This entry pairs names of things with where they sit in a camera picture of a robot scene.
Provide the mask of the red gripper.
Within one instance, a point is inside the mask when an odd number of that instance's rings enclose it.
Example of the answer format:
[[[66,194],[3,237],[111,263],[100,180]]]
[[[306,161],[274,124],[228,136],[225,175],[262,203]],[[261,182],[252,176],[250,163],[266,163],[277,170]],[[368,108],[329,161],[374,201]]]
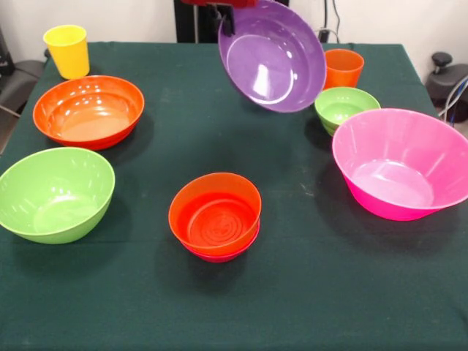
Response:
[[[255,7],[258,0],[181,0],[185,4],[194,6],[210,5],[210,16],[213,22],[222,19],[222,32],[225,36],[234,35],[233,7],[246,8]],[[222,14],[217,5],[222,5]]]

